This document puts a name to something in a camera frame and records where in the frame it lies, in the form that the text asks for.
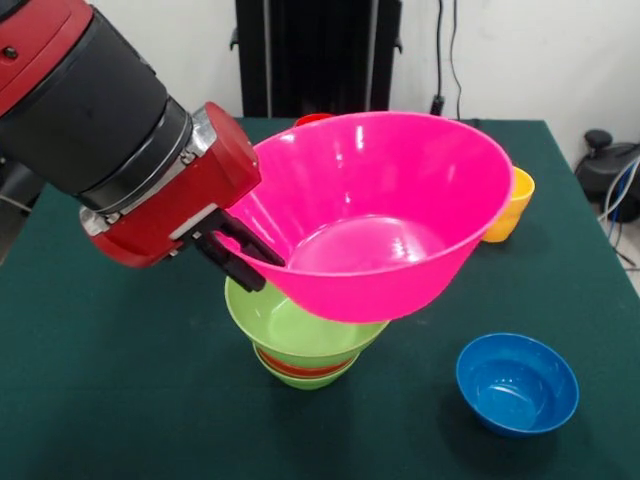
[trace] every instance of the green bowl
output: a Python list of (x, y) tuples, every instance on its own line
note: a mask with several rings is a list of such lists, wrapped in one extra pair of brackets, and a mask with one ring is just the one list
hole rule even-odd
[(367, 348), (389, 324), (348, 324), (316, 317), (270, 283), (261, 292), (247, 293), (227, 278), (224, 294), (240, 330), (267, 354), (297, 367), (346, 362)]
[(260, 363), (262, 364), (262, 366), (266, 368), (271, 375), (273, 375), (274, 377), (277, 377), (278, 379), (280, 379), (282, 382), (286, 383), (290, 387), (297, 388), (298, 390), (317, 390), (319, 388), (326, 387), (327, 385), (335, 382), (338, 378), (344, 375), (346, 371), (349, 370), (354, 363), (356, 363), (356, 360), (360, 355), (358, 353), (355, 356), (355, 358), (351, 360), (347, 365), (345, 365), (343, 368), (341, 368), (337, 372), (333, 372), (331, 375), (327, 375), (326, 377), (297, 378), (297, 377), (289, 377), (288, 375), (285, 375), (284, 373), (280, 373), (274, 370), (273, 368), (271, 368), (269, 365), (267, 365), (262, 359), (262, 357), (260, 356), (260, 354), (258, 353), (258, 347), (255, 344), (253, 345), (253, 352), (256, 354), (256, 357), (258, 357), (258, 360), (260, 360)]

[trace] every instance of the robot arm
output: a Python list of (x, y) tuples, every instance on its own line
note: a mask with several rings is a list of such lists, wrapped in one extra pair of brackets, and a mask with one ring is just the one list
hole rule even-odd
[(83, 0), (0, 0), (0, 149), (74, 196), (91, 241), (120, 263), (150, 266), (194, 243), (261, 289), (217, 230), (284, 264), (224, 211), (260, 182), (242, 129), (213, 103), (189, 115)]

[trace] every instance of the black device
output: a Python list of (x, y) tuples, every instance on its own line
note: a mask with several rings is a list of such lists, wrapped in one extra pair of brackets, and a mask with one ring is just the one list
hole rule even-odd
[[(604, 211), (604, 201), (611, 182), (629, 162), (640, 156), (640, 143), (613, 143), (605, 130), (589, 130), (584, 139), (589, 147), (575, 174), (590, 202)], [(633, 179), (629, 192), (618, 207), (617, 221), (632, 222), (640, 218), (640, 179)]]

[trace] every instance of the black cylindrical joint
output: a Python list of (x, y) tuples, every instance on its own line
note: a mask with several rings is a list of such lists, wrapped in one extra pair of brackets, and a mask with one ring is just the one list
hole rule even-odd
[(191, 137), (191, 117), (173, 99), (151, 135), (118, 170), (78, 199), (102, 214), (117, 212), (140, 198), (176, 160)]
[(187, 117), (95, 10), (66, 57), (0, 118), (0, 152), (104, 210), (143, 193), (141, 184), (148, 186), (176, 145), (186, 143)]

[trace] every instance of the pink bowl rim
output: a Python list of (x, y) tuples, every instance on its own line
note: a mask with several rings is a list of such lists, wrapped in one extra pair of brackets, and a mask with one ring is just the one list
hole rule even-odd
[(452, 126), (454, 126), (455, 128), (460, 128), (463, 130), (468, 130), (471, 131), (477, 135), (480, 135), (481, 137), (483, 137), (487, 142), (489, 142), (491, 145), (493, 145), (494, 147), (496, 147), (497, 151), (500, 153), (500, 156), (502, 157), (502, 159), (505, 161), (505, 163), (508, 165), (509, 167), (509, 189), (507, 191), (507, 195), (505, 196), (502, 205), (500, 206), (500, 208), (498, 209), (497, 213), (491, 217), (491, 219), (489, 219), (489, 221), (487, 221), (482, 227), (480, 227), (479, 229), (476, 230), (476, 232), (472, 233), (471, 235), (469, 235), (468, 237), (464, 238), (463, 240), (459, 241), (458, 243), (452, 245), (451, 247), (442, 250), (438, 253), (436, 253), (435, 255), (431, 256), (431, 257), (427, 257), (426, 259), (420, 261), (420, 262), (416, 262), (416, 263), (411, 263), (411, 264), (406, 264), (406, 265), (396, 265), (393, 267), (385, 267), (385, 268), (378, 268), (375, 270), (366, 270), (366, 271), (361, 271), (361, 272), (353, 272), (353, 273), (349, 273), (349, 272), (313, 272), (313, 271), (309, 271), (309, 270), (299, 270), (299, 269), (290, 269), (285, 267), (279, 267), (277, 265), (272, 265), (270, 263), (266, 263), (263, 262), (262, 260), (258, 260), (256, 258), (253, 258), (249, 255), (246, 255), (242, 252), (235, 252), (239, 257), (241, 257), (242, 259), (246, 260), (249, 262), (249, 264), (251, 263), (256, 263), (258, 265), (260, 265), (261, 268), (264, 268), (265, 270), (270, 270), (273, 272), (281, 272), (281, 273), (286, 273), (286, 274), (295, 274), (295, 275), (302, 275), (302, 276), (308, 276), (308, 277), (321, 277), (321, 278), (347, 278), (347, 277), (355, 277), (355, 276), (366, 276), (366, 275), (380, 275), (383, 273), (390, 273), (390, 272), (395, 272), (395, 271), (399, 271), (399, 270), (403, 270), (405, 268), (410, 268), (410, 267), (415, 267), (418, 265), (422, 265), (426, 262), (431, 262), (437, 258), (440, 257), (444, 257), (445, 255), (448, 255), (449, 253), (458, 250), (462, 247), (464, 247), (465, 245), (467, 245), (468, 243), (473, 242), (476, 239), (481, 238), (484, 233), (489, 229), (489, 227), (498, 219), (498, 217), (502, 214), (502, 212), (504, 211), (504, 209), (507, 207), (507, 205), (509, 204), (509, 202), (511, 201), (511, 194), (513, 193), (513, 186), (514, 186), (514, 177), (515, 177), (515, 173), (514, 173), (514, 168), (513, 168), (513, 162), (511, 162), (511, 159), (509, 158), (509, 155), (507, 155), (507, 152), (505, 152), (505, 150), (500, 146), (500, 144), (498, 142), (496, 142), (493, 138), (491, 138), (489, 135), (487, 135), (484, 132), (481, 132), (480, 130), (470, 127), (469, 125), (465, 125), (464, 123), (460, 123), (457, 120), (451, 120), (449, 118), (444, 118), (444, 117), (438, 117), (436, 115), (430, 115), (428, 113), (417, 113), (417, 112), (401, 112), (401, 111), (379, 111), (379, 112), (360, 112), (360, 113), (350, 113), (350, 114), (346, 114), (346, 115), (336, 115), (334, 117), (331, 118), (326, 118), (324, 120), (322, 120), (322, 122), (311, 122), (311, 123), (307, 123), (304, 125), (300, 125), (299, 127), (290, 127), (286, 130), (283, 130), (281, 132), (278, 132), (272, 136), (270, 136), (269, 138), (266, 138), (265, 140), (261, 141), (260, 143), (258, 143), (257, 145), (254, 146), (254, 149), (256, 149), (256, 153), (257, 149), (260, 148), (261, 145), (266, 144), (268, 142), (273, 142), (275, 141), (276, 138), (281, 137), (282, 135), (287, 135), (287, 134), (297, 134), (299, 133), (301, 130), (305, 130), (305, 129), (309, 129), (309, 128), (318, 128), (318, 127), (324, 127), (325, 125), (327, 125), (327, 123), (329, 122), (341, 122), (344, 121), (344, 119), (350, 119), (350, 118), (369, 118), (369, 117), (382, 117), (382, 116), (396, 116), (396, 117), (420, 117), (420, 118), (431, 118), (437, 122), (441, 122), (441, 123), (448, 123), (451, 124)]

